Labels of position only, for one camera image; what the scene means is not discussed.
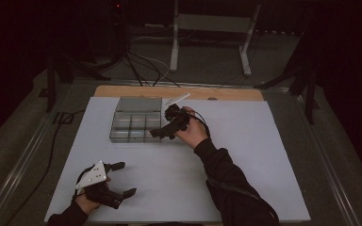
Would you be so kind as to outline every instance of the white board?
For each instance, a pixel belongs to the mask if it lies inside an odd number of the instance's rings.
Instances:
[[[110,190],[137,188],[118,210],[101,206],[89,221],[112,223],[219,222],[206,188],[203,164],[182,141],[111,143],[110,126],[119,98],[92,97],[81,122],[45,220],[70,203],[78,175],[100,160],[125,162],[110,172]],[[301,190],[267,102],[183,100],[209,126],[213,143],[226,148],[249,183],[281,221],[310,220]],[[162,117],[162,125],[167,124]]]

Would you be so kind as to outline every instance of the person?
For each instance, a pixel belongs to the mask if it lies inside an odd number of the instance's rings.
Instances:
[[[183,108],[194,116],[193,109]],[[188,129],[177,131],[175,135],[188,144],[202,160],[207,175],[206,186],[221,213],[223,226],[279,225],[278,216],[272,207],[248,183],[228,151],[214,146],[200,122],[190,117]],[[47,225],[82,225],[99,205],[89,201],[85,195],[77,196],[62,214],[51,216]]]

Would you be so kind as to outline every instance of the black sleeve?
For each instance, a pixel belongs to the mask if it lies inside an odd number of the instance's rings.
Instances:
[[[62,214],[54,214],[48,219],[47,226],[81,226],[87,221],[88,215],[79,205],[72,201]]]
[[[206,184],[224,226],[279,225],[276,213],[248,183],[226,149],[217,150],[207,138],[194,152],[204,163]]]

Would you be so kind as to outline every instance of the hand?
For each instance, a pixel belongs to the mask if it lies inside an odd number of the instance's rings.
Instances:
[[[182,108],[186,109],[191,115],[195,115],[192,108],[187,106],[183,106]],[[195,149],[200,142],[207,138],[204,126],[193,117],[189,119],[188,129],[186,131],[179,130],[175,135],[187,143],[192,149]]]
[[[81,195],[78,195],[77,198],[75,198],[75,202],[80,206],[80,208],[82,209],[82,211],[84,211],[84,213],[89,215],[90,213],[93,212],[93,210],[99,208],[99,206],[101,206],[101,203],[93,202],[93,201],[87,199],[87,195],[84,193],[85,193],[85,191],[84,191],[84,189],[82,189],[80,192]]]

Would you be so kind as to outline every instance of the floor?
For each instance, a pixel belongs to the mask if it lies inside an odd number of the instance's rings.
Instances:
[[[248,52],[253,75],[246,77],[242,74],[238,44],[234,41],[215,45],[182,42],[178,71],[166,73],[171,40],[163,37],[136,38],[131,43],[131,51],[151,58],[162,74],[166,74],[160,80],[160,86],[214,89],[252,89],[254,85],[280,75],[299,41],[287,35],[255,35]],[[157,79],[157,71],[137,62],[134,66],[147,81],[145,86],[152,86]],[[61,125],[56,135],[56,115],[85,109],[99,85],[139,84],[124,58],[102,72],[103,76],[111,78],[110,81],[96,81],[78,71],[74,74],[75,80],[71,85],[59,86],[58,102],[51,113],[45,112],[46,98],[39,97],[41,90],[46,88],[46,72],[37,76],[35,88],[0,128],[0,225],[4,225],[13,213],[16,215],[9,225],[44,225],[46,210],[82,120],[82,113],[75,115],[73,122]],[[316,87],[318,108],[314,110],[315,124],[310,125],[303,114],[304,96],[288,94],[290,82],[285,81],[262,92],[271,108],[312,220],[283,225],[362,225],[362,165],[350,140],[324,98],[321,87]],[[53,161],[46,177],[22,206],[44,174],[51,153]],[[19,159],[26,161],[18,164]]]

